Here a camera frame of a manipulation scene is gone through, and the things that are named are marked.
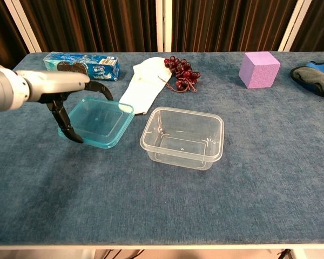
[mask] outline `table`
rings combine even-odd
[[[289,76],[324,52],[273,54],[273,87],[248,90],[242,52],[175,53],[201,73],[198,92],[163,89],[112,149],[62,139],[42,104],[0,113],[0,246],[324,245],[324,98]],[[46,55],[15,69],[43,70]],[[122,75],[106,83],[115,100],[133,65],[169,56],[115,55]],[[100,94],[74,93],[66,109],[85,96]],[[221,160],[205,172],[151,161],[139,138],[158,106],[222,117]]]

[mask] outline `cube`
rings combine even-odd
[[[280,62],[268,51],[246,52],[239,77],[247,88],[271,87],[280,65]]]

